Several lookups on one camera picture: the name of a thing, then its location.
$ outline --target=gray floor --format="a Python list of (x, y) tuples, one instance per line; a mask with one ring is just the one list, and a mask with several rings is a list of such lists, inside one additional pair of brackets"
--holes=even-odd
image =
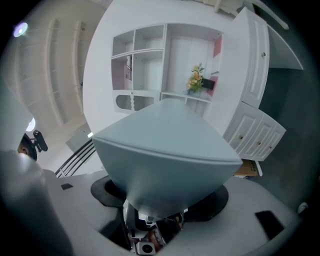
[(286, 133), (260, 163), (263, 176), (254, 181), (297, 210), (310, 197), (320, 174), (319, 71), (312, 52), (286, 17), (280, 15), (289, 24), (288, 31), (266, 13), (261, 12), (261, 16), (291, 46), (304, 70), (269, 69), (259, 108), (277, 120)]

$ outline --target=railing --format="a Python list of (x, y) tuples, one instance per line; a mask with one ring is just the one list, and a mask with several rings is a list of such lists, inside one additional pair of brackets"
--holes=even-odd
[(92, 139), (80, 147), (67, 161), (55, 172), (57, 178), (70, 177), (96, 152)]

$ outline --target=ceiling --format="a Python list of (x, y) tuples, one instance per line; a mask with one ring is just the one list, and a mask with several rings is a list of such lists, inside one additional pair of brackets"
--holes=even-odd
[(26, 33), (11, 37), (3, 51), (0, 76), (44, 137), (83, 116), (86, 57), (110, 2), (44, 0), (23, 20)]

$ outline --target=white wall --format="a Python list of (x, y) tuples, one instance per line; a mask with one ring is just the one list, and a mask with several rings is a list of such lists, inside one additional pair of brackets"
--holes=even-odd
[(80, 83), (107, 5), (108, 1), (43, 0), (24, 19), (29, 25), (26, 33), (12, 37), (1, 56), (1, 78), (35, 117), (44, 137), (83, 114)]
[(73, 132), (86, 123), (86, 118), (82, 115), (80, 118), (73, 119), (63, 126), (55, 129), (49, 136), (45, 138), (48, 145), (47, 152), (37, 154), (37, 163), (43, 168), (53, 172), (73, 155), (73, 151), (67, 146), (66, 141), (69, 140)]

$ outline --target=white drawer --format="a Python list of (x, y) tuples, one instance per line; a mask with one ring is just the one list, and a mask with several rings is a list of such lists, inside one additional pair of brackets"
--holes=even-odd
[(274, 150), (274, 148), (278, 145), (279, 141), (281, 140), (285, 132), (286, 129), (277, 123), (264, 146), (261, 147), (261, 149), (253, 157), (253, 159), (256, 161), (264, 161)]
[(277, 126), (277, 122), (273, 120), (267, 114), (263, 114), (261, 122), (253, 133), (252, 137), (249, 139), (248, 143), (239, 153), (239, 157), (242, 159), (253, 160), (257, 152), (264, 148), (268, 142), (270, 134)]
[(269, 70), (268, 25), (256, 14), (248, 11), (250, 56), (242, 101), (258, 108), (264, 95)]
[(241, 102), (223, 138), (239, 154), (256, 131), (263, 112)]

